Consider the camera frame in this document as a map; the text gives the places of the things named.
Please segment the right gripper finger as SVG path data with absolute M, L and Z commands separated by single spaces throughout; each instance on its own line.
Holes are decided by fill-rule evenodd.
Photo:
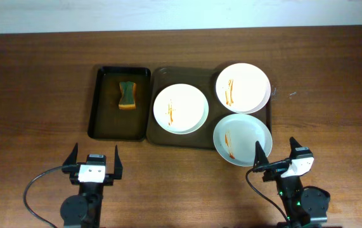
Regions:
M 291 137 L 289 139 L 290 142 L 290 155 L 289 158 L 297 158 L 297 156 L 300 154 L 300 151 L 297 151 L 297 148 L 301 148 L 302 146 L 296 141 L 294 137 Z
M 265 152 L 259 141 L 255 142 L 255 158 L 253 164 L 253 172 L 263 172 L 267 166 L 269 165 L 269 161 L 265 155 Z

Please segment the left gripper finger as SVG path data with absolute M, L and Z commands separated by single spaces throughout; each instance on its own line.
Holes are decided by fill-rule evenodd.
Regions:
M 67 156 L 66 160 L 63 162 L 63 167 L 61 171 L 64 174 L 74 174 L 79 170 L 79 164 L 77 163 L 78 155 L 78 143 L 75 144 L 72 152 Z
M 123 173 L 123 166 L 119 156 L 118 146 L 115 146 L 115 161 L 114 161 L 114 173 L 113 178 L 115 180 L 121 180 Z

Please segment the grey white plate bottom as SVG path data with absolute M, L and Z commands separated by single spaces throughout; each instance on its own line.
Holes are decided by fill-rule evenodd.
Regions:
M 227 162 L 241 167 L 254 164 L 255 144 L 258 142 L 266 156 L 273 147 L 270 130 L 251 115 L 231 114 L 215 126 L 213 142 L 216 151 Z

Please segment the white pink plate top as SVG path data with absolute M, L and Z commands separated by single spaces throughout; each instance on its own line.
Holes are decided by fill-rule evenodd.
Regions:
M 235 63 L 220 72 L 215 84 L 220 103 L 235 113 L 255 113 L 271 96 L 268 76 L 257 66 Z

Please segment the orange green sponge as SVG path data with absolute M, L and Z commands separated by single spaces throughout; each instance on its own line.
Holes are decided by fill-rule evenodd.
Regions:
M 120 110 L 135 110 L 136 109 L 136 84 L 131 81 L 120 82 L 119 88 L 121 98 L 119 100 Z

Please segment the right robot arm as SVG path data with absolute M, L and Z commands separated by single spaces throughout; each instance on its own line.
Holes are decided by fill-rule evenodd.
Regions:
M 314 155 L 307 147 L 301 146 L 293 137 L 289 139 L 291 152 L 288 158 L 270 163 L 257 141 L 255 143 L 254 166 L 249 174 L 262 173 L 263 182 L 276 182 L 276 189 L 283 208 L 260 193 L 252 183 L 251 188 L 266 201 L 270 202 L 285 219 L 277 227 L 321 227 L 327 222 L 327 210 L 330 193 L 315 186 L 303 186 L 301 177 L 313 166 Z

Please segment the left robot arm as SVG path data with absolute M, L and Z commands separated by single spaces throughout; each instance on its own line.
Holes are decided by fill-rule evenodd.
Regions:
M 78 145 L 63 162 L 62 172 L 69 175 L 71 184 L 78 185 L 79 193 L 68 197 L 61 205 L 64 227 L 99 228 L 103 190 L 122 178 L 123 166 L 118 148 L 114 154 L 114 172 L 107 173 L 105 155 L 88 155 L 85 162 L 77 161 Z

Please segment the black water tray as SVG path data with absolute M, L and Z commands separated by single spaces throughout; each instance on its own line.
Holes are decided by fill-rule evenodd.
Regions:
M 136 84 L 136 107 L 121 110 L 121 82 Z M 151 71 L 145 67 L 101 66 L 96 72 L 96 84 L 87 134 L 92 139 L 142 141 L 151 100 Z

